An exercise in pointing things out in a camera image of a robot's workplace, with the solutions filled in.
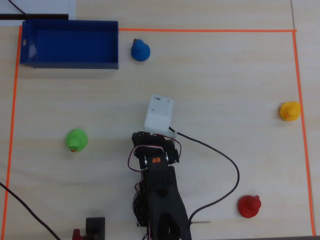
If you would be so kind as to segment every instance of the white block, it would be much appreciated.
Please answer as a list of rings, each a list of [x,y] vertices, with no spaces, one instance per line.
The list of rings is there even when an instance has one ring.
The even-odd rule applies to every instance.
[[[152,134],[172,135],[169,131],[174,100],[164,96],[151,95],[144,121],[144,131]]]

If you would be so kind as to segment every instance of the wooden table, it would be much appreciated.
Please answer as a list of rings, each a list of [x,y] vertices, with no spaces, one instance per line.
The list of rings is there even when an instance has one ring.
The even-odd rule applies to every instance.
[[[294,1],[293,6],[294,12],[309,14],[301,2]],[[118,20],[122,29],[292,30],[291,11],[289,0],[77,1],[78,19]],[[308,65],[310,56],[299,50],[303,36],[298,22],[306,26],[303,17],[295,19],[299,60]],[[0,31],[0,180],[4,183],[18,28],[1,27]],[[146,62],[130,56],[135,38],[151,48]],[[83,229],[85,218],[103,216],[106,239],[141,238],[131,210],[139,174],[126,164],[133,146],[131,135],[143,130],[151,94],[174,99],[173,128],[226,153],[240,170],[236,191],[194,217],[210,223],[192,225],[193,239],[313,234],[302,122],[284,122],[278,117],[281,103],[299,101],[292,32],[121,30],[119,59],[119,70],[19,66],[10,188],[62,239],[71,239],[74,228]],[[310,162],[315,164],[311,180],[317,188],[316,120],[320,112],[313,109],[319,88],[315,76],[307,71],[302,65],[302,94],[308,95],[307,140],[313,146]],[[64,138],[77,127],[87,132],[89,144],[75,154],[65,147]],[[178,140],[182,155],[175,165],[177,182],[190,215],[226,194],[237,175],[217,153]],[[138,161],[133,158],[132,164],[137,167]],[[3,206],[5,193],[0,194]],[[236,208],[238,198],[246,194],[259,195],[262,202],[252,219],[241,217]],[[320,208],[315,204],[314,209],[317,216]],[[52,237],[9,196],[5,239]]]

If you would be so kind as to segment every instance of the blue box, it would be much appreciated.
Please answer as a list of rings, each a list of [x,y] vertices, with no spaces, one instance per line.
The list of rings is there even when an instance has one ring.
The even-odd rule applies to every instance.
[[[117,21],[31,19],[22,23],[20,64],[119,69]]]

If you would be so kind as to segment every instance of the black cable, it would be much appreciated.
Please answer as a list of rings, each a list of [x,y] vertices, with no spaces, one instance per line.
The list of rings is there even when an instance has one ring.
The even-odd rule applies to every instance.
[[[172,131],[172,132],[175,132],[175,130],[173,130],[171,127],[169,127],[169,130]],[[177,132],[177,134],[180,135],[180,136],[182,136],[182,137],[184,137],[184,138],[186,138],[186,139],[189,139],[189,140],[191,140],[191,141],[194,141],[194,142],[196,142],[196,143],[198,143],[198,144],[201,144],[201,145],[203,145],[203,146],[206,146],[207,148],[209,148],[209,149],[217,152],[218,154],[221,154],[222,156],[224,156],[226,159],[228,159],[228,160],[234,165],[234,167],[235,167],[235,169],[236,169],[236,173],[237,173],[237,180],[236,180],[235,186],[232,188],[232,190],[229,191],[229,192],[228,192],[226,195],[224,195],[223,197],[219,198],[218,200],[216,200],[216,201],[214,201],[214,202],[211,202],[211,203],[209,203],[209,204],[207,204],[207,205],[204,205],[204,206],[202,206],[202,207],[199,207],[197,210],[195,210],[195,211],[191,214],[191,216],[189,217],[189,224],[191,225],[191,224],[192,224],[191,220],[192,220],[192,218],[196,215],[196,213],[198,213],[199,211],[201,211],[201,210],[203,210],[203,209],[206,209],[206,208],[208,208],[208,207],[210,207],[210,206],[212,206],[212,205],[217,204],[218,202],[222,201],[223,199],[225,199],[226,197],[228,197],[230,194],[232,194],[234,190],[236,190],[236,188],[238,187],[238,184],[239,184],[239,180],[240,180],[240,172],[239,172],[239,168],[238,168],[238,166],[236,165],[236,163],[235,163],[230,157],[228,157],[227,155],[225,155],[223,152],[215,149],[215,148],[212,147],[212,146],[209,146],[208,144],[206,144],[206,143],[204,143],[204,142],[202,142],[202,141],[199,141],[199,140],[196,140],[196,139],[191,138],[191,137],[189,137],[189,136],[186,136],[186,135],[184,135],[184,134],[182,134],[182,133],[180,133],[180,132]]]
[[[18,197],[13,191],[11,191],[9,188],[7,188],[5,185],[3,185],[2,182],[0,182],[0,186],[3,187],[8,193],[10,193],[12,196],[14,196],[15,199],[17,199],[27,210],[28,212],[39,222],[41,223],[54,237],[56,240],[61,240],[60,237],[47,225],[45,224],[31,209],[28,207],[28,205],[21,200],[20,197]]]
[[[29,15],[26,14],[24,11],[22,11],[17,5],[15,5],[12,0],[8,0],[9,3],[11,3],[20,13],[22,13],[23,15],[25,15],[27,18],[29,18]]]

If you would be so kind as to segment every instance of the orange tape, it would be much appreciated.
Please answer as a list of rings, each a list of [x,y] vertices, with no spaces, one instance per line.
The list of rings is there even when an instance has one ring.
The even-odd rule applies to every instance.
[[[311,188],[311,175],[310,175],[310,165],[309,165],[309,155],[308,155],[308,145],[307,145],[307,134],[306,134],[306,126],[305,126],[304,108],[303,108],[301,82],[300,82],[300,74],[299,74],[299,63],[298,63],[296,33],[295,33],[295,32],[297,32],[297,30],[296,29],[156,29],[156,28],[119,28],[119,31],[177,32],[177,33],[292,33],[296,79],[297,79],[297,86],[298,86],[299,102],[300,102],[300,105],[301,105],[301,123],[302,123],[304,154],[305,154],[305,165],[306,165],[306,175],[307,175],[307,185],[308,185],[310,221],[311,221],[312,235],[316,236],[314,210],[313,210],[313,197],[312,197],[312,188]],[[10,183],[13,137],[14,137],[14,126],[15,126],[15,112],[16,112],[16,96],[17,96],[17,84],[18,84],[18,72],[19,72],[19,58],[20,58],[20,50],[21,50],[21,38],[22,38],[22,26],[19,26],[18,46],[17,46],[17,52],[16,52],[14,84],[13,84],[10,140],[9,140],[9,151],[8,151],[8,166],[7,166],[6,184],[5,184],[7,186],[7,188],[9,187],[9,183]],[[7,208],[8,208],[8,192],[5,191],[2,230],[1,230],[1,240],[5,239]]]
[[[305,116],[304,116],[304,105],[303,105],[303,101],[302,101],[302,91],[301,91],[301,82],[300,82],[300,73],[299,73],[298,52],[297,52],[297,41],[296,41],[296,33],[295,32],[292,32],[292,40],[293,40],[293,50],[294,50],[296,81],[298,84],[299,102],[301,105],[301,123],[302,123],[302,134],[303,134],[303,143],[304,143],[306,179],[307,179],[307,184],[308,184],[310,221],[311,221],[312,235],[316,236],[314,205],[313,205],[313,198],[312,198],[311,175],[310,175],[309,154],[308,154],[308,144],[307,144],[307,133],[306,133]]]
[[[13,145],[13,141],[14,141],[16,96],[17,96],[17,84],[18,84],[18,71],[19,71],[21,36],[22,36],[22,26],[19,26],[18,46],[17,46],[17,51],[16,51],[14,83],[13,83],[13,97],[12,97],[12,110],[11,110],[11,126],[10,126],[8,166],[7,166],[7,169],[6,169],[6,183],[5,183],[5,185],[6,185],[7,188],[9,188],[9,183],[10,183],[12,145]],[[1,240],[5,239],[7,208],[8,208],[8,192],[5,191],[5,194],[4,194],[4,206],[3,206],[3,219],[2,219],[2,230],[1,230]]]
[[[174,32],[174,33],[293,33],[296,29],[161,29],[161,28],[119,28],[131,32]]]

